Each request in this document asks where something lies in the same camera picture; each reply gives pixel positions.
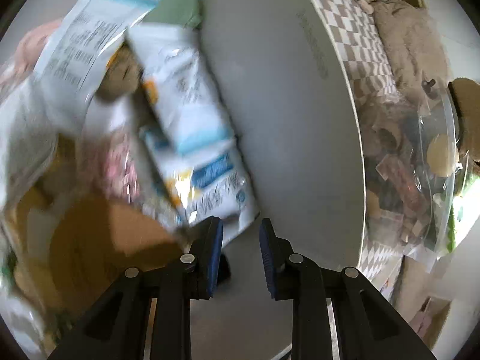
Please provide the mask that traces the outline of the round cork coaster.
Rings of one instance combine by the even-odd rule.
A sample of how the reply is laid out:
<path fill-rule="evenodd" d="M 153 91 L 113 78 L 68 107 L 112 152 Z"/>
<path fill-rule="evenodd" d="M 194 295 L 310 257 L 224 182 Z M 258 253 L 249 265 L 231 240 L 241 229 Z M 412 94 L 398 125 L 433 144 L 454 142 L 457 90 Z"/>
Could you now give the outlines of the round cork coaster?
<path fill-rule="evenodd" d="M 129 267 L 147 272 L 183 253 L 157 221 L 124 202 L 89 193 L 60 220 L 49 244 L 49 269 L 64 308 L 83 314 Z"/>

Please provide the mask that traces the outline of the small black box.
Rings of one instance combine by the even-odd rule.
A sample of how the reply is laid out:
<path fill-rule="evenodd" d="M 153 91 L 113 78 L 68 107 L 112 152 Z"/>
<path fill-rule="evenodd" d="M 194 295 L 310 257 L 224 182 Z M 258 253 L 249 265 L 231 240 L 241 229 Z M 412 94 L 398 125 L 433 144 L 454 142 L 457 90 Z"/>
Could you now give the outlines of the small black box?
<path fill-rule="evenodd" d="M 216 285 L 220 286 L 227 283 L 231 279 L 230 262 L 227 256 L 222 253 L 220 255 L 219 267 L 217 272 Z"/>

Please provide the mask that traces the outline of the white storage box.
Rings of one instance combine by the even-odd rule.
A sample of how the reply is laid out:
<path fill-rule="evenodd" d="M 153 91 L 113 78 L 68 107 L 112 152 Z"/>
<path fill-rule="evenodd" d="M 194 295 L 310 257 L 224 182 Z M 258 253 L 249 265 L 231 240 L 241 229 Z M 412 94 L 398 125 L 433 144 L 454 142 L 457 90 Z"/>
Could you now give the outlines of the white storage box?
<path fill-rule="evenodd" d="M 1 39 L 77 0 L 20 0 Z M 295 252 L 332 270 L 358 264 L 364 171 L 352 96 L 311 0 L 201 0 L 202 52 L 239 136 L 262 216 Z"/>

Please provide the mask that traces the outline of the blue white flat packet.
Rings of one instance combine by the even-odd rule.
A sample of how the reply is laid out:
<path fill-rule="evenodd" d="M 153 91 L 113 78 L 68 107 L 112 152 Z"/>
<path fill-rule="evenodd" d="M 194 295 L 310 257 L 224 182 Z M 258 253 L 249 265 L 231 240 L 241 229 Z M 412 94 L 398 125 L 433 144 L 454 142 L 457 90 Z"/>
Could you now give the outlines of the blue white flat packet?
<path fill-rule="evenodd" d="M 142 66 L 148 102 L 177 153 L 234 138 L 195 29 L 137 24 L 127 30 L 126 39 Z"/>

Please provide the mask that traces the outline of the beige fluffy blanket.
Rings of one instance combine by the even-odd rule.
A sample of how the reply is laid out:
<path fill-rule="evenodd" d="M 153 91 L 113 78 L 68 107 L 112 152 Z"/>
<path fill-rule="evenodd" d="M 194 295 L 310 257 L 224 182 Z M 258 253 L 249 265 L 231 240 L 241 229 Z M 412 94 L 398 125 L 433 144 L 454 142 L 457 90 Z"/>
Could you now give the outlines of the beige fluffy blanket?
<path fill-rule="evenodd" d="M 373 19 L 398 91 L 414 105 L 425 102 L 423 82 L 445 83 L 448 59 L 427 11 L 404 0 L 372 2 Z"/>

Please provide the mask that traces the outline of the clear plastic storage bin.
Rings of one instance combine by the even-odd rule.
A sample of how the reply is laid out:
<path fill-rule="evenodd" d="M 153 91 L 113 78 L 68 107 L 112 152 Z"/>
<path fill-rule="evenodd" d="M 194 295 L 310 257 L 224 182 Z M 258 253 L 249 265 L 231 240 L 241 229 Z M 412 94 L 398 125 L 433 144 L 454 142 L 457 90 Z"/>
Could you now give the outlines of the clear plastic storage bin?
<path fill-rule="evenodd" d="M 421 83 L 359 111 L 370 239 L 425 264 L 448 252 L 448 218 L 460 167 L 455 114 L 444 83 Z"/>

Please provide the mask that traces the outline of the green wet wipes pack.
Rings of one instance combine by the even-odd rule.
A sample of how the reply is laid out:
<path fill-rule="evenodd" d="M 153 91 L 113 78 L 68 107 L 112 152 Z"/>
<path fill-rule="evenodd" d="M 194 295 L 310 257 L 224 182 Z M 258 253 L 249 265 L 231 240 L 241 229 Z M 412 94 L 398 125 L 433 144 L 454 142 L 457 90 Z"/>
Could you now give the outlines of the green wet wipes pack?
<path fill-rule="evenodd" d="M 479 218 L 479 175 L 473 173 L 451 204 L 447 226 L 447 250 L 452 253 Z"/>

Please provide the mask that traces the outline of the white blue sachet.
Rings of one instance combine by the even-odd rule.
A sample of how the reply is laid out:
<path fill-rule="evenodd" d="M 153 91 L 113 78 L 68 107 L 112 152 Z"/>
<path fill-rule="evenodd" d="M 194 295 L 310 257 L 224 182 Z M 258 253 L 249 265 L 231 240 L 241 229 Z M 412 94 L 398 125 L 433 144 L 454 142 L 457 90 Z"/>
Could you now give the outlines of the white blue sachet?
<path fill-rule="evenodd" d="M 49 36 L 33 69 L 49 117 L 60 125 L 79 124 L 100 86 L 125 31 L 160 0 L 77 0 Z"/>

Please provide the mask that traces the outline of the checkered bed sheet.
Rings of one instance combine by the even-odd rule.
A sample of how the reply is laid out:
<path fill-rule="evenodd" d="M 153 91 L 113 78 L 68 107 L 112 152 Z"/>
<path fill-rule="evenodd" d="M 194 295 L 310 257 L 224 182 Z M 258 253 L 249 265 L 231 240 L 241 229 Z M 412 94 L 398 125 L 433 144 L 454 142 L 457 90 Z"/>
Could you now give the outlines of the checkered bed sheet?
<path fill-rule="evenodd" d="M 372 99 L 400 95 L 374 18 L 356 0 L 310 0 L 329 33 L 356 108 Z M 359 271 L 389 302 L 400 275 L 402 255 L 364 231 Z"/>

